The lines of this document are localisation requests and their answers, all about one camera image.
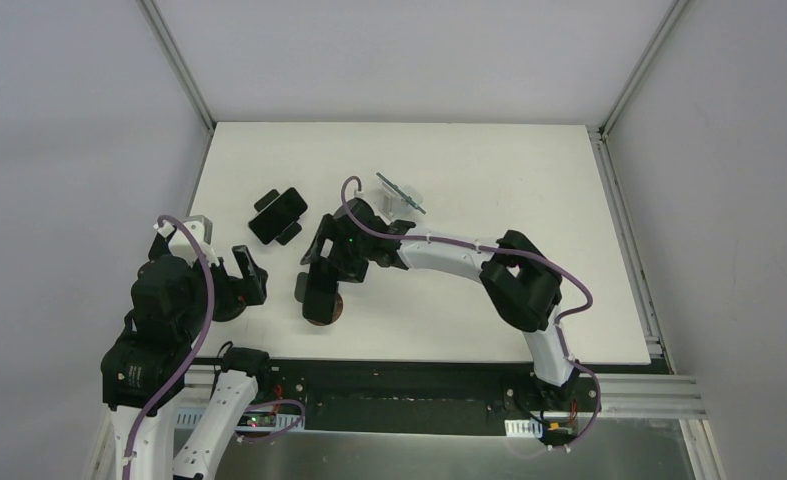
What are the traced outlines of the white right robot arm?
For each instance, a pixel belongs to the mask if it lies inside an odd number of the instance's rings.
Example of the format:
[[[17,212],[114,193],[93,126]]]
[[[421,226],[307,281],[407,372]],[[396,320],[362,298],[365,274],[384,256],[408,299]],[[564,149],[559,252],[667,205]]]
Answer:
[[[560,274],[541,263],[541,252],[515,230],[495,240],[445,237],[409,220],[386,222],[368,202],[352,198],[324,215],[300,263],[295,297],[305,320],[335,320],[339,285],[361,283],[370,264],[430,270],[472,280],[486,291],[498,315],[521,331],[538,379],[538,400],[552,410],[576,397],[577,369],[568,360],[556,319]]]

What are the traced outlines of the dark phone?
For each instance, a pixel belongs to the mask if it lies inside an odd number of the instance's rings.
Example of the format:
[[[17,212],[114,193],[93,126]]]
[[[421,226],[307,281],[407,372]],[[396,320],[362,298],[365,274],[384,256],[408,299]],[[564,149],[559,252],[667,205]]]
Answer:
[[[408,186],[402,187],[392,182],[380,172],[376,173],[382,186],[382,212],[389,218],[402,218],[412,212],[425,215],[427,211],[422,206],[423,197]]]

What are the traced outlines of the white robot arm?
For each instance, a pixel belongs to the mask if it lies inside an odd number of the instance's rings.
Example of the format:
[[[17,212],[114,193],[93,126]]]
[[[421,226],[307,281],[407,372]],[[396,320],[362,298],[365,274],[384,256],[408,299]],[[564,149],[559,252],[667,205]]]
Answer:
[[[119,479],[212,479],[241,415],[266,373],[267,352],[231,346],[223,354],[203,416],[174,448],[184,361],[203,331],[207,308],[199,263],[165,255],[139,270],[132,310],[101,361]]]

